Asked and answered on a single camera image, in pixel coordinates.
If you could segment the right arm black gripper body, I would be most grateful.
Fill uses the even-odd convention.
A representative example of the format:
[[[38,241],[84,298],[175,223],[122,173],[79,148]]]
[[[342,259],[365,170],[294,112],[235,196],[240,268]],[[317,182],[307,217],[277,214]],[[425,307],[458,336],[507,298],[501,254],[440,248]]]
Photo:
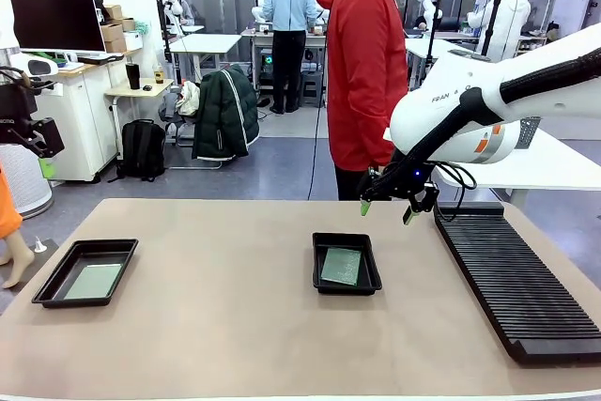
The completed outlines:
[[[401,151],[395,151],[386,166],[381,170],[369,168],[362,180],[365,177],[375,178],[373,199],[408,199],[410,194],[424,189],[434,168],[432,162],[414,162]]]

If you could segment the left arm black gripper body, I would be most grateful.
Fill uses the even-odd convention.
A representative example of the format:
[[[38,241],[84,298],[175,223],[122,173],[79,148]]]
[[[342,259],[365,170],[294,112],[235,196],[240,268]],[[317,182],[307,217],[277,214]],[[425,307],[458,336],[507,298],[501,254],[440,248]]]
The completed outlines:
[[[20,85],[1,86],[1,143],[24,144],[33,137],[33,94]]]

